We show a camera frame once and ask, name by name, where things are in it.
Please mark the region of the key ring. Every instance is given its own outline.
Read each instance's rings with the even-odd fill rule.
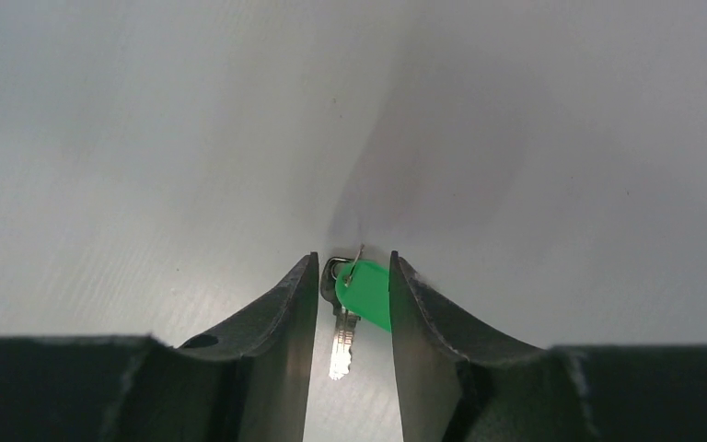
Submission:
[[[351,285],[351,280],[354,279],[354,270],[356,270],[356,263],[359,262],[359,258],[362,256],[362,251],[365,250],[365,245],[362,244],[359,246],[359,251],[356,252],[356,257],[353,258],[353,265],[351,266],[351,272],[348,273],[348,276],[345,277],[345,286],[348,287]]]

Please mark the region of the dark green metal part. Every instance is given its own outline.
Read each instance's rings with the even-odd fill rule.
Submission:
[[[397,252],[402,433],[418,441],[707,441],[707,346],[541,350],[476,319]]]
[[[300,441],[319,261],[178,349],[150,337],[0,339],[0,441]]]

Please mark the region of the plastic key tag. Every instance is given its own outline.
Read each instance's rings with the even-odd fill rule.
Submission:
[[[388,269],[372,261],[349,262],[340,269],[334,289],[344,307],[391,332]]]

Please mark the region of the white wall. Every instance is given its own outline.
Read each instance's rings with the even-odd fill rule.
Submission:
[[[0,1],[0,333],[178,344],[360,241],[533,344],[707,342],[707,2]],[[400,440],[329,310],[306,440]]]

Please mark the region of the silver key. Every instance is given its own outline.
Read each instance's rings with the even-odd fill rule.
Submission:
[[[351,345],[354,343],[354,329],[359,316],[343,307],[334,289],[338,269],[342,264],[354,262],[347,258],[334,257],[327,261],[321,274],[321,296],[332,304],[336,317],[331,347],[330,378],[339,380],[348,374],[351,366]]]
[[[351,366],[351,344],[359,317],[347,308],[340,309],[334,324],[334,340],[331,344],[330,378],[342,379]]]

